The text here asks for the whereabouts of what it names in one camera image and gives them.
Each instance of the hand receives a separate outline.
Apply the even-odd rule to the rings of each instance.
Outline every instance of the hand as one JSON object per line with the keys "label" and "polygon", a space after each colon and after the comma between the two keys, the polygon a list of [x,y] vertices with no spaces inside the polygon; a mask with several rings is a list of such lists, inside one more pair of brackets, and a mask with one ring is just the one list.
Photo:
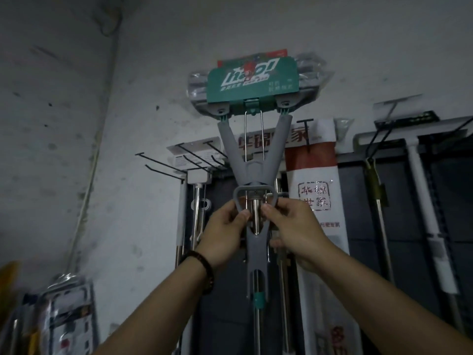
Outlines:
{"label": "hand", "polygon": [[212,268],[221,267],[240,247],[240,235],[250,217],[248,209],[237,214],[233,200],[225,203],[210,216],[196,251]]}
{"label": "hand", "polygon": [[298,258],[298,262],[307,270],[315,271],[311,259],[327,247],[333,246],[324,234],[314,212],[306,202],[298,199],[279,198],[277,207],[283,213],[266,203],[261,210],[267,219],[278,228],[280,237],[271,239],[273,248],[286,247]]}

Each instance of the right hand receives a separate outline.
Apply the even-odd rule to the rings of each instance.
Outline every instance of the right hand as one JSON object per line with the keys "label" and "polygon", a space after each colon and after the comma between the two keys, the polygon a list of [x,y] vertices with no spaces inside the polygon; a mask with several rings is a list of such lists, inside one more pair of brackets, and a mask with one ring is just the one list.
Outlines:
{"label": "right hand", "polygon": [[299,258],[298,261],[304,268],[314,271],[307,263],[312,263],[314,256],[333,246],[333,243],[324,234],[314,212],[306,202],[278,198],[277,207],[287,215],[283,215],[268,203],[261,206],[266,218],[279,228],[280,237],[271,239],[270,245],[273,248],[289,249]]}

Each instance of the white wall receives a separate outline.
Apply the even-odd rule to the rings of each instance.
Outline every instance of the white wall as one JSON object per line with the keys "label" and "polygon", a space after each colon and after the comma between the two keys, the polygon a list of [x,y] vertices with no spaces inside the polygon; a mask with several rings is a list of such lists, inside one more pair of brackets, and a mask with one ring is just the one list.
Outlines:
{"label": "white wall", "polygon": [[0,266],[33,287],[64,268],[108,102],[94,6],[0,0]]}
{"label": "white wall", "polygon": [[[375,102],[424,94],[442,118],[473,113],[472,0],[148,0],[125,20],[83,243],[102,338],[174,267],[179,182],[134,157],[218,135],[186,100],[186,76],[216,60],[287,48],[314,51],[334,77],[294,113],[350,117],[372,131]],[[275,124],[274,114],[265,126]],[[241,132],[243,122],[232,122]]]}

